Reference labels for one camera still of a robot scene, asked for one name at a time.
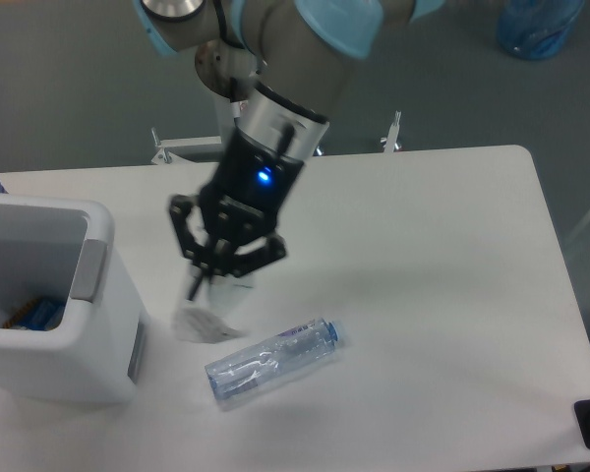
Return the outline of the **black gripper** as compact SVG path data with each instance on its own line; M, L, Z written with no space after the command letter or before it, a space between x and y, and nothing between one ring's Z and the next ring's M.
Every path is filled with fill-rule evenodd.
M286 257L285 241L277 233L278 218L304 167L303 161L286 155L294 137L294 127L285 125L278 132L276 148L267 149L237 129L199 197L170 198L168 212L181 254L195 271L188 301L196 299L205 279L240 278ZM201 210L206 245L189 226L195 210ZM236 252L261 238L265 242L257 249Z

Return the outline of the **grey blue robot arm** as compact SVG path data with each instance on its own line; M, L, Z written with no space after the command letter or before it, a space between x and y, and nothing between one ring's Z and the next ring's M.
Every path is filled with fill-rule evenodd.
M154 47L178 53L219 40L260 64L247 105L211 178L176 195L169 214L195 268L187 296L286 255L278 216L381 29L407 25L438 1L138 1Z

